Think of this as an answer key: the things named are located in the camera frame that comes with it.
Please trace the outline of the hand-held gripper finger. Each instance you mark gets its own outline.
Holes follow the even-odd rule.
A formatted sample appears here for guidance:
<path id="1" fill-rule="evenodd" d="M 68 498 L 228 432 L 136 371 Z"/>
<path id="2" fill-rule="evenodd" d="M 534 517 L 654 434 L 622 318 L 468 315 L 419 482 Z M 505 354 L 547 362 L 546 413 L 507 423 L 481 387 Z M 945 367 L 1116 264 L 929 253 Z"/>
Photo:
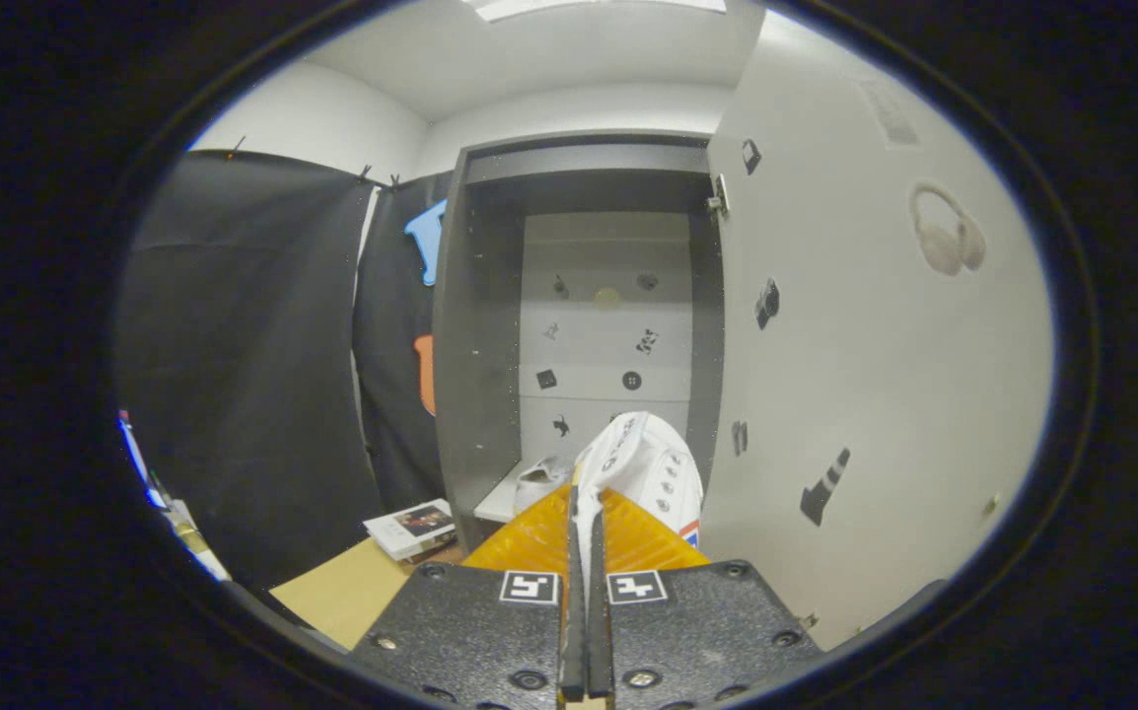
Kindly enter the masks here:
<path id="1" fill-rule="evenodd" d="M 752 563 L 709 561 L 613 490 L 591 532 L 587 691 L 609 709 L 719 709 L 820 657 Z"/>
<path id="2" fill-rule="evenodd" d="M 352 664 L 448 709 L 561 709 L 586 693 L 584 586 L 564 485 L 465 561 L 417 565 L 351 651 Z"/>

